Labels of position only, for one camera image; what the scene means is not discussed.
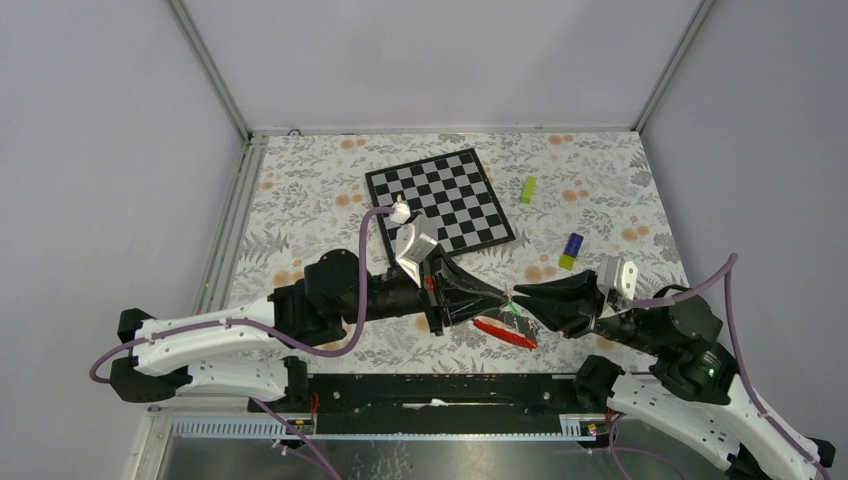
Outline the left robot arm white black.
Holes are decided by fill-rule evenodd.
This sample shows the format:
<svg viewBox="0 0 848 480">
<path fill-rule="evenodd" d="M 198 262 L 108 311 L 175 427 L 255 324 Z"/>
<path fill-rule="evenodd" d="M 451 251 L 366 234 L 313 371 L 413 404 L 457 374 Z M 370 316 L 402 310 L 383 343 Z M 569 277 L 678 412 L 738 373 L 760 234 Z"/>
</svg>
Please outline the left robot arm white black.
<svg viewBox="0 0 848 480">
<path fill-rule="evenodd" d="M 153 403 L 186 392 L 253 396 L 296 411 L 310 385 L 293 373 L 273 380 L 243 373 L 216 357 L 286 346 L 324 358 L 349 353 L 370 321 L 422 314 L 434 335 L 507 301 L 506 293 L 436 250 L 411 271 L 391 266 L 373 275 L 363 259 L 336 249 L 307 266 L 294 284 L 244 305 L 176 319 L 133 308 L 119 317 L 120 345 L 91 367 L 92 380 L 128 403 Z"/>
</svg>

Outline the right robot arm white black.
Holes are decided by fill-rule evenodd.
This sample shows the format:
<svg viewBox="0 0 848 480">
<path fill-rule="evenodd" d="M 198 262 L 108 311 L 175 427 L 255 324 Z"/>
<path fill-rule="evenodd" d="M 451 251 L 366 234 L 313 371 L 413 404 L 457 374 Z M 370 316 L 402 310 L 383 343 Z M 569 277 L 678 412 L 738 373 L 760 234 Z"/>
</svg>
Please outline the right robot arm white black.
<svg viewBox="0 0 848 480">
<path fill-rule="evenodd" d="M 730 479 L 825 479 L 832 443 L 790 427 L 753 389 L 718 336 L 724 323 L 702 297 L 661 290 L 653 308 L 628 309 L 618 291 L 587 270 L 518 285 L 515 303 L 566 338 L 592 333 L 655 358 L 644 382 L 604 356 L 586 358 L 573 381 L 583 410 L 607 407 L 650 425 Z"/>
</svg>

